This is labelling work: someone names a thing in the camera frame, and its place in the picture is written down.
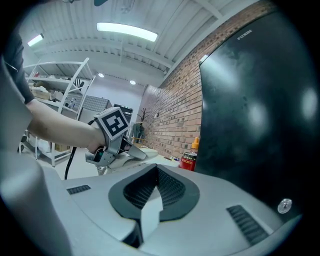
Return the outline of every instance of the fluorescent light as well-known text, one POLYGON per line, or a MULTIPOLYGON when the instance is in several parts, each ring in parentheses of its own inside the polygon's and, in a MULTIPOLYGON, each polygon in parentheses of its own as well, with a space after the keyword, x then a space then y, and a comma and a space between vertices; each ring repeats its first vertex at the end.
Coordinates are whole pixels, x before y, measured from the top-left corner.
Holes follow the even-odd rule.
POLYGON ((156 41, 157 34, 153 33, 151 31, 135 27, 135 26, 129 26, 129 25, 123 25, 123 24, 117 24, 117 23, 103 23, 98 22, 96 24, 96 29, 98 31, 109 31, 109 32, 118 32, 118 33, 124 33, 140 38, 144 38, 147 40, 150 40, 152 42, 156 41))
POLYGON ((33 46, 34 44, 40 42, 42 39, 44 39, 44 36, 42 34, 39 34, 34 39, 30 40, 28 42, 28 45, 29 46, 33 46))

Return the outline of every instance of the brick wall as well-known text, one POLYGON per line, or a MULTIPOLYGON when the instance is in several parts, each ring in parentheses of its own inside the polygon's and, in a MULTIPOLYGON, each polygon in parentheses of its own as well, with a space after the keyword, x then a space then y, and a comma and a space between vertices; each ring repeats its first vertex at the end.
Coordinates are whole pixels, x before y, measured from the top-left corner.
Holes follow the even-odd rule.
POLYGON ((199 60, 210 55, 226 38, 274 9, 261 0, 245 8, 208 35, 175 68, 160 88, 148 86, 140 110, 150 111, 145 127, 146 146, 165 157, 181 157, 200 136, 202 91, 199 60))

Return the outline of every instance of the white metal shelf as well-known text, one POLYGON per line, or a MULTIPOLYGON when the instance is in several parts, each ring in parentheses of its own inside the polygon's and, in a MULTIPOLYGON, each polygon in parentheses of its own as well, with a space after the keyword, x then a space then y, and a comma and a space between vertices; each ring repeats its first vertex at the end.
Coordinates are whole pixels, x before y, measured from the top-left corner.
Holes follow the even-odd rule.
MULTIPOLYGON (((63 97, 60 102, 53 102, 46 99, 40 99, 37 98, 38 101, 45 103, 47 105, 53 106, 57 108, 57 112, 59 114, 62 113, 63 110, 67 110, 70 112, 75 113, 75 119, 78 120, 80 117, 80 113, 82 110, 82 105, 85 99, 85 96, 87 94, 87 91, 93 81, 93 74, 89 68, 88 65, 89 58, 86 58, 83 62, 78 61, 51 61, 51 62, 44 62, 40 63, 40 61, 37 64, 28 65, 24 67, 24 71, 27 74, 27 77, 25 78, 27 81, 43 81, 46 82, 50 88, 56 91, 63 92, 63 97), (59 78, 50 78, 49 76, 55 76, 55 77, 62 77, 62 78, 70 78, 70 80, 67 79, 59 79, 59 78), (89 80, 88 86, 83 86, 81 88, 78 88, 74 85, 74 82, 76 79, 83 79, 83 80, 89 80), (65 106, 65 101, 70 92, 75 92, 78 94, 83 95, 82 100, 80 102, 80 107, 77 111, 70 109, 65 106)), ((43 152, 43 154, 51 158, 51 164, 54 167, 56 165, 56 161, 62 158, 65 158, 71 154, 71 149, 68 149, 63 152, 59 152, 55 150, 55 143, 51 144, 51 152, 43 152)))

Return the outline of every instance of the red can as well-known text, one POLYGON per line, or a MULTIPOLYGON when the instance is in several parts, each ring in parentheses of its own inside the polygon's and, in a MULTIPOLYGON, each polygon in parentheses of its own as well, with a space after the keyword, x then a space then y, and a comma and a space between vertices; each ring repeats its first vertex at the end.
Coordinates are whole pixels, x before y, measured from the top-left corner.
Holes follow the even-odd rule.
POLYGON ((194 171, 196 166, 196 160, 197 160, 197 153, 191 152, 191 153, 184 153, 181 162, 179 164, 179 167, 182 169, 186 169, 189 171, 194 171))

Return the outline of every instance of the white ceiling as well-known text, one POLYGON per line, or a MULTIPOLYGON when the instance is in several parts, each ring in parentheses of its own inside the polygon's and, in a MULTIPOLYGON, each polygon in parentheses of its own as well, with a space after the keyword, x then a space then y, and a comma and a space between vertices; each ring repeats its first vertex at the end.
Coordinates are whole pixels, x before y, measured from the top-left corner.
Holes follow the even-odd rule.
POLYGON ((256 1, 108 0, 99 7, 94 0, 52 1, 31 10, 21 25, 25 62, 83 61, 89 57, 94 72, 158 87, 210 32, 256 1), (97 31, 98 22, 131 25, 158 37, 151 42, 97 31), (26 44, 41 33, 41 42, 32 47, 26 44))

